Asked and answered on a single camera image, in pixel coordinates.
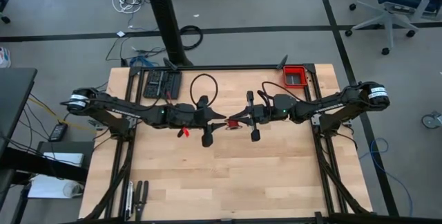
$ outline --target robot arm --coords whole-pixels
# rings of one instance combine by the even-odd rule
[[[376,82],[359,83],[348,86],[339,93],[306,102],[296,100],[287,94],[269,96],[262,91],[258,94],[265,101],[265,105],[253,105],[253,92],[247,92],[249,106],[238,114],[229,117],[252,127],[252,141],[259,141],[260,133],[256,124],[267,124],[270,121],[285,120],[300,124],[310,120],[315,114],[319,117],[322,132],[336,131],[342,122],[352,120],[366,111],[382,111],[390,105],[388,94],[383,85]],[[324,112],[342,107],[333,114]]]
[[[213,143],[212,132],[225,123],[208,122],[226,117],[214,112],[207,106],[208,102],[207,96],[202,96],[196,109],[191,104],[142,106],[101,93],[95,88],[79,88],[73,91],[70,101],[62,104],[67,106],[69,113],[90,116],[108,126],[113,135],[123,138],[130,138],[134,124],[126,118],[116,118],[109,111],[139,119],[156,129],[203,129],[202,145],[209,147]]]

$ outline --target pliers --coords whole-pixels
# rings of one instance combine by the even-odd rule
[[[135,199],[134,199],[136,221],[141,221],[141,218],[143,216],[144,206],[147,203],[148,191],[149,191],[149,181],[145,180],[143,183],[142,181],[139,180],[137,183],[137,189],[135,190]]]

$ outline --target red tab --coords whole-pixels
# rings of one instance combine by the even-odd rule
[[[184,132],[186,138],[188,138],[190,136],[189,130],[186,127],[183,127],[182,131]]]

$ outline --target yellow cable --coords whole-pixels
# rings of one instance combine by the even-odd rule
[[[79,130],[86,130],[86,131],[90,131],[92,133],[97,133],[95,130],[92,130],[88,127],[83,127],[79,124],[74,124],[68,121],[63,120],[62,118],[60,118],[59,116],[57,116],[57,114],[55,114],[54,112],[52,112],[48,107],[46,107],[45,105],[43,105],[42,103],[32,99],[32,98],[28,98],[31,102],[34,102],[35,104],[39,105],[41,108],[45,109],[49,114],[51,114],[52,116],[54,116],[59,122],[64,123],[64,124],[68,124],[71,127],[77,128]]]

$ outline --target wooden tabletop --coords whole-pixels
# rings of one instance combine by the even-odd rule
[[[317,64],[316,72],[323,96],[339,91],[331,64]],[[246,92],[256,92],[261,82],[282,82],[282,71],[277,70],[184,71],[179,102],[191,103],[190,83],[200,73],[217,79],[220,90],[211,107],[225,116],[242,111],[247,105]],[[124,99],[127,81],[128,68],[114,68],[107,93]],[[133,99],[136,88],[137,83],[133,86]],[[266,89],[270,95],[283,93],[272,85]],[[305,99],[303,90],[291,89],[291,92]],[[195,100],[201,95],[211,100],[214,93],[214,84],[207,77],[199,78],[193,85]],[[261,101],[255,93],[255,104]],[[142,98],[143,105],[152,103]],[[139,180],[150,182],[142,219],[287,218],[313,216],[317,211],[326,216],[310,122],[272,122],[258,128],[259,142],[251,141],[248,127],[236,131],[218,129],[213,133],[213,145],[204,148],[201,130],[190,130],[190,137],[177,138],[178,130],[157,130],[140,124],[131,180],[135,185]],[[341,127],[339,133],[351,136],[345,127]],[[97,144],[106,138],[107,135],[99,138]],[[333,143],[342,182],[364,208],[371,210],[354,144],[341,136],[334,137]],[[115,148],[116,141],[112,140],[94,152],[80,218],[90,213],[107,190]],[[333,183],[330,185],[334,206],[338,209],[336,190]],[[115,214],[119,194],[120,190],[115,197]]]

